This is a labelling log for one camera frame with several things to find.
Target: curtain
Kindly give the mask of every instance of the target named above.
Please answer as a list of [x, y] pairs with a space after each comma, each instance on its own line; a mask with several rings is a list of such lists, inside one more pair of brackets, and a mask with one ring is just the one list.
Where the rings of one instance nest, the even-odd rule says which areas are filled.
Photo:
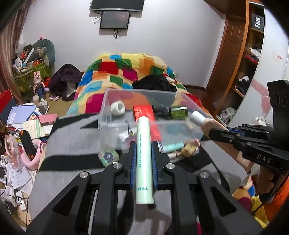
[[10, 89], [16, 102], [25, 103], [12, 72], [12, 59], [16, 57], [15, 44], [19, 41], [29, 7], [35, 0], [29, 0], [12, 17], [0, 35], [0, 92]]

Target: bed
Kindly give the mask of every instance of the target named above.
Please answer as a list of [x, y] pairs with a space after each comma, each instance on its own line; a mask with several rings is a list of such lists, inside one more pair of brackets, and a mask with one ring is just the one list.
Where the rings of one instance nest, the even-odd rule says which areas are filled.
[[133, 82], [147, 75], [170, 77], [170, 83], [177, 88], [177, 92], [186, 93], [204, 112], [209, 114], [201, 101], [187, 92], [186, 88], [175, 79], [173, 70], [162, 59], [144, 53], [121, 53], [103, 54], [87, 68], [76, 89], [74, 101], [67, 115], [98, 113], [106, 88], [133, 89]]

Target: pink notebook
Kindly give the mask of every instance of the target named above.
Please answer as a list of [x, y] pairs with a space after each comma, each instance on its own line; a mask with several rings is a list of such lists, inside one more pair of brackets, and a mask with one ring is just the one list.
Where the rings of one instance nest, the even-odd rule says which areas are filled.
[[51, 124], [55, 123], [57, 117], [58, 117], [58, 115], [56, 113], [54, 113], [54, 114], [40, 115], [40, 116], [38, 116], [38, 119], [39, 119], [41, 124], [51, 125]]

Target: transparent storage bin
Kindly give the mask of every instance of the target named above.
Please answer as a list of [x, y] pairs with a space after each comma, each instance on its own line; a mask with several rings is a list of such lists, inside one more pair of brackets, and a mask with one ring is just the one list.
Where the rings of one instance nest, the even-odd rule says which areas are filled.
[[[120, 116], [114, 116], [110, 111], [110, 105], [118, 100], [124, 103], [125, 113]], [[120, 136], [123, 135], [123, 133], [128, 133], [128, 124], [126, 121], [129, 123], [132, 130], [137, 129], [137, 122], [133, 115], [134, 105], [164, 105], [167, 107], [187, 106], [188, 117], [190, 117], [192, 112], [195, 110], [198, 110], [205, 117], [208, 117], [208, 115], [203, 112], [195, 102], [183, 93], [108, 88], [105, 90], [98, 119], [102, 149], [107, 147], [122, 150], [128, 149], [131, 139], [123, 140]], [[150, 122], [150, 127], [152, 128], [153, 126], [158, 129], [161, 135], [161, 143], [163, 145], [194, 138], [200, 139], [203, 136], [201, 128], [190, 121], [166, 120], [159, 119], [158, 117], [155, 117], [155, 119], [155, 122]]]

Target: white tape roll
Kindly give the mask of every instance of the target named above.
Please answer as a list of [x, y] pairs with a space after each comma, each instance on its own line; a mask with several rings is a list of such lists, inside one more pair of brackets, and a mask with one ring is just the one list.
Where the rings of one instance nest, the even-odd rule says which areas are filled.
[[110, 112], [114, 116], [119, 116], [125, 113], [125, 105], [121, 101], [116, 101], [111, 104]]
[[201, 126], [206, 118], [198, 111], [194, 111], [190, 117], [190, 121], [197, 126]]

